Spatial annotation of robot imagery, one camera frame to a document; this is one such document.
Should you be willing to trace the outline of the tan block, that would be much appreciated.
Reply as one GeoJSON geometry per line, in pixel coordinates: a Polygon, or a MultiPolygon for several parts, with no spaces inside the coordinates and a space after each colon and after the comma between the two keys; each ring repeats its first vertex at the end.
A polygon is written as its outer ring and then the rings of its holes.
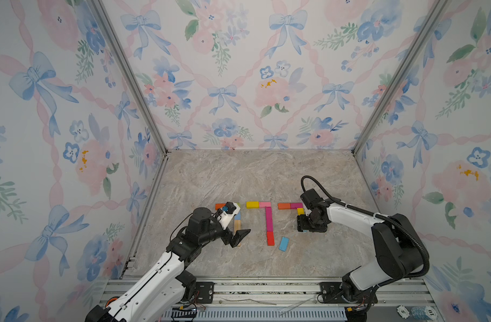
{"type": "Polygon", "coordinates": [[[234,221],[234,232],[237,232],[241,229],[241,220],[234,221]]]}

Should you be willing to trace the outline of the red block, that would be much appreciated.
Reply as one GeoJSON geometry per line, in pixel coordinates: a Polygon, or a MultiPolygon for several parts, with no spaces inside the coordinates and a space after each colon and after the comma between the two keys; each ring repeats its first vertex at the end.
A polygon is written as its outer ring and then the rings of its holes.
{"type": "Polygon", "coordinates": [[[275,245],[274,233],[272,231],[267,231],[266,237],[267,237],[267,244],[269,246],[274,246],[275,245]]]}

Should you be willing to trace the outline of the blue block bottom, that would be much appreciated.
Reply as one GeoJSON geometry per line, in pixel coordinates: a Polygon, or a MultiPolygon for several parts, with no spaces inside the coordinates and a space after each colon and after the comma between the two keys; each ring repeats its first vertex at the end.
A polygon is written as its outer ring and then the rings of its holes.
{"type": "Polygon", "coordinates": [[[287,251],[289,242],[290,239],[283,236],[278,249],[282,252],[287,251]]]}

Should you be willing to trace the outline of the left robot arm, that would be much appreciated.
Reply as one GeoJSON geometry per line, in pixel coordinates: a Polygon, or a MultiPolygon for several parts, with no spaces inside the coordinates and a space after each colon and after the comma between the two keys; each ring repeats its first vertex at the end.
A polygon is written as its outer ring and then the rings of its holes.
{"type": "Polygon", "coordinates": [[[197,278],[186,269],[209,243],[221,240],[235,248],[251,232],[229,228],[240,210],[232,202],[216,211],[196,208],[187,217],[188,224],[174,230],[177,234],[171,235],[166,251],[151,269],[123,295],[105,307],[91,309],[85,320],[157,321],[171,306],[192,301],[197,278]]]}

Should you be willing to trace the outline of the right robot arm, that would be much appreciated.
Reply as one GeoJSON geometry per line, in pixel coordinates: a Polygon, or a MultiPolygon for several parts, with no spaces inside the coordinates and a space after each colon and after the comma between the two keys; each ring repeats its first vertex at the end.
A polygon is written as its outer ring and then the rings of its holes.
{"type": "Polygon", "coordinates": [[[342,277],[338,295],[346,302],[354,303],[376,288],[429,272],[429,252],[405,215],[386,216],[336,198],[324,199],[315,189],[304,191],[300,198],[305,214],[297,217],[299,232],[325,233],[329,225],[340,224],[372,239],[375,259],[342,277]]]}

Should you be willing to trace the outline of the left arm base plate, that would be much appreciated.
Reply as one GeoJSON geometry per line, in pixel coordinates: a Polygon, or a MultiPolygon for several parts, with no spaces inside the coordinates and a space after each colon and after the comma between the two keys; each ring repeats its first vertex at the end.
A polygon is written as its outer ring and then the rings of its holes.
{"type": "Polygon", "coordinates": [[[213,282],[195,282],[185,288],[181,303],[211,304],[214,297],[213,282]]]}

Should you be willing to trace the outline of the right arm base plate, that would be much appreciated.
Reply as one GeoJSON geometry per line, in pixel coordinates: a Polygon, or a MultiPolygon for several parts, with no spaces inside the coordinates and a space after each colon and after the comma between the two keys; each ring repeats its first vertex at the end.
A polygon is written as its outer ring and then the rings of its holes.
{"type": "Polygon", "coordinates": [[[353,300],[347,300],[344,294],[339,294],[340,292],[340,282],[321,282],[319,283],[317,301],[322,304],[367,305],[371,290],[364,291],[353,300]]]}

